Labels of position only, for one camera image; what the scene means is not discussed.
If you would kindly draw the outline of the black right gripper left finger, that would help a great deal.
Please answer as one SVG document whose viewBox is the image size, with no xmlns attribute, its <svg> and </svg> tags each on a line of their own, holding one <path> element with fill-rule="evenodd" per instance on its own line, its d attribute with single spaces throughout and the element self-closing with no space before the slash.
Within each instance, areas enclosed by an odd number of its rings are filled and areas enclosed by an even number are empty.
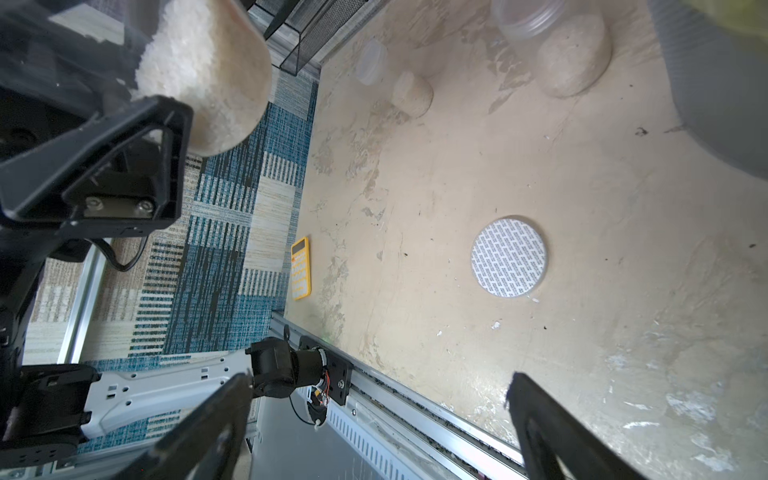
<svg viewBox="0 0 768 480">
<path fill-rule="evenodd" d="M 231 479 L 244 443 L 251 377 L 228 380 L 116 479 Z"/>
</svg>

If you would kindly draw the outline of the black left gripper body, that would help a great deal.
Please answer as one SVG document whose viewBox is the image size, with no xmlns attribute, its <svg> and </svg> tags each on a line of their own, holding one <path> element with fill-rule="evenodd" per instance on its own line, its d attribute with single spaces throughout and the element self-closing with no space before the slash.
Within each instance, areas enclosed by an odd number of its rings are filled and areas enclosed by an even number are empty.
<svg viewBox="0 0 768 480">
<path fill-rule="evenodd" d="M 159 1 L 4 1 L 1 158 L 130 103 Z"/>
</svg>

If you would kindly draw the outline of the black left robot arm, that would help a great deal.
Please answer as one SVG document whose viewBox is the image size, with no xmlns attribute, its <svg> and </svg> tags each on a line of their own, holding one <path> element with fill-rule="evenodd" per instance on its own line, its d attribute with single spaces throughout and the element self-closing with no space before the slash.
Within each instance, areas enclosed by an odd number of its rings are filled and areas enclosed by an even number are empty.
<svg viewBox="0 0 768 480">
<path fill-rule="evenodd" d="M 56 22 L 70 1 L 1 5 L 1 464 L 31 467 L 90 439 L 188 409 L 157 453 L 130 469 L 165 478 L 183 448 L 241 439 L 253 398 L 320 385 L 346 401 L 352 365 L 317 340 L 269 337 L 236 348 L 234 315 L 288 277 L 246 265 L 263 247 L 253 221 L 269 185 L 294 167 L 272 154 L 270 55 L 238 1 L 137 1 L 153 35 L 100 41 Z M 134 372 L 80 363 L 24 365 L 28 313 L 48 259 L 136 238 L 130 356 L 214 359 Z"/>
</svg>

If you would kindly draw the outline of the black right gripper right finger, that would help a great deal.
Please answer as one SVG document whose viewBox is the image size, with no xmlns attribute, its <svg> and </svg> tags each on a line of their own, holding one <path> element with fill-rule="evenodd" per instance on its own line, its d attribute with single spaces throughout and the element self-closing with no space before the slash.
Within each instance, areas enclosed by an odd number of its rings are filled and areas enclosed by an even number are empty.
<svg viewBox="0 0 768 480">
<path fill-rule="evenodd" d="M 527 374 L 516 372 L 507 407 L 530 479 L 642 479 Z"/>
</svg>

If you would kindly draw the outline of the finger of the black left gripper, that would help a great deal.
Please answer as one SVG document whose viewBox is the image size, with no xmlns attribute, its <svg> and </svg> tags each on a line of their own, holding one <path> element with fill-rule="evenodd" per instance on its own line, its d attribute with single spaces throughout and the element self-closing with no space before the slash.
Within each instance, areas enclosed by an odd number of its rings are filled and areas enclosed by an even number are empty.
<svg viewBox="0 0 768 480">
<path fill-rule="evenodd" d="M 193 110 L 153 96 L 81 118 L 1 97 L 1 224 L 62 239 L 147 236 L 181 215 Z"/>
</svg>

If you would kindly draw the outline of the large plastic jar of rice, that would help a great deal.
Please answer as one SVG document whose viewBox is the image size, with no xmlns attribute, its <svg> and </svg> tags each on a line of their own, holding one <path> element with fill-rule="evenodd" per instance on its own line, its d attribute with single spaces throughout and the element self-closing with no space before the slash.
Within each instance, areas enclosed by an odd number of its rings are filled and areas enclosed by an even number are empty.
<svg viewBox="0 0 768 480">
<path fill-rule="evenodd" d="M 188 150 L 210 157 L 243 142 L 260 122 L 271 56 L 240 2 L 166 1 L 135 82 L 135 99 L 161 95 L 190 106 Z"/>
</svg>

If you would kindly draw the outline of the grey bin with yellow bag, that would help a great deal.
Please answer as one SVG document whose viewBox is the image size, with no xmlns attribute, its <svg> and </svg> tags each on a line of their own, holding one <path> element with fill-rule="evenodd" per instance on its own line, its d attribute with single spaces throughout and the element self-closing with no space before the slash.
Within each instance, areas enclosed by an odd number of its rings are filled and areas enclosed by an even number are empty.
<svg viewBox="0 0 768 480">
<path fill-rule="evenodd" d="M 719 160 L 767 178 L 767 45 L 682 1 L 648 3 L 688 134 Z"/>
</svg>

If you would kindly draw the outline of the patterned white jar lid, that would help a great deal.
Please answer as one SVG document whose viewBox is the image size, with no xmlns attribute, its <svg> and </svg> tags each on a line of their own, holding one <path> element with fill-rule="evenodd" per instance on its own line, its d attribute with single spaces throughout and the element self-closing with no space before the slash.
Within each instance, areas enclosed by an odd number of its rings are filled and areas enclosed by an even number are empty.
<svg viewBox="0 0 768 480">
<path fill-rule="evenodd" d="M 527 218 L 506 216 L 475 237 L 470 262 L 479 286 L 499 298 L 529 295 L 548 268 L 546 241 Z"/>
</svg>

